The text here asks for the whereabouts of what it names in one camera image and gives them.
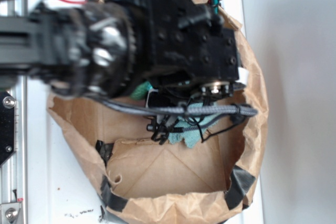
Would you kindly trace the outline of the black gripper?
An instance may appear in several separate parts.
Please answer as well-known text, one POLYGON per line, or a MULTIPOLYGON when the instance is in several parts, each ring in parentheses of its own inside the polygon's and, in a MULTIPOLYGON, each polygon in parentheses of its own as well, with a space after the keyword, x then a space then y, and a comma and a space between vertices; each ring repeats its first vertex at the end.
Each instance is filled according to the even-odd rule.
POLYGON ((235 33, 212 6, 192 0, 113 2, 127 11, 134 30, 134 80, 179 98, 225 97, 243 88, 235 33))

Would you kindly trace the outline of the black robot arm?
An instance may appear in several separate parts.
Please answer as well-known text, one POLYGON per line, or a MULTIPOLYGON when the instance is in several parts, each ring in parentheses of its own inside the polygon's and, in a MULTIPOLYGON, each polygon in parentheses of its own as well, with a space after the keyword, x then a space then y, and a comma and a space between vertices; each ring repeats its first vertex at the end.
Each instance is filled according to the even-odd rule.
POLYGON ((212 1, 87 0, 44 3, 1 17, 1 88, 30 76, 63 97, 117 98, 144 82, 185 99, 246 86, 235 33, 212 1))

